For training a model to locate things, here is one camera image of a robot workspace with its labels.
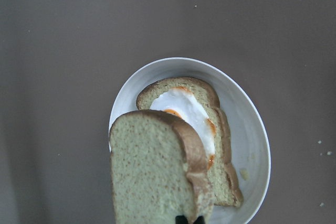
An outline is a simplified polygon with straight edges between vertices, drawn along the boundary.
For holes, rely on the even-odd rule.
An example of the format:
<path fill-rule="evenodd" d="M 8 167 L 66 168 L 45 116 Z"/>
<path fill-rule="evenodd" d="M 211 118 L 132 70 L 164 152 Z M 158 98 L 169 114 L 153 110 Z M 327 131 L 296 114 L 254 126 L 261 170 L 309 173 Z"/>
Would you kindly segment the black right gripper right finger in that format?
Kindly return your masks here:
<path fill-rule="evenodd" d="M 205 224 L 205 220 L 203 216 L 199 216 L 195 221 L 194 224 Z"/>

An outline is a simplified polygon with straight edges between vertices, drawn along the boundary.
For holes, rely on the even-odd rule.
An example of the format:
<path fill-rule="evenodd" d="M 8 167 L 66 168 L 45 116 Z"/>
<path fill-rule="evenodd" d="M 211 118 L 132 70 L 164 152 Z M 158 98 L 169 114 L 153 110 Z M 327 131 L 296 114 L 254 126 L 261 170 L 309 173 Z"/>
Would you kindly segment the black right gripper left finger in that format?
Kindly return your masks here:
<path fill-rule="evenodd" d="M 188 224 L 188 220 L 185 216 L 176 216 L 175 223 L 176 224 Z"/>

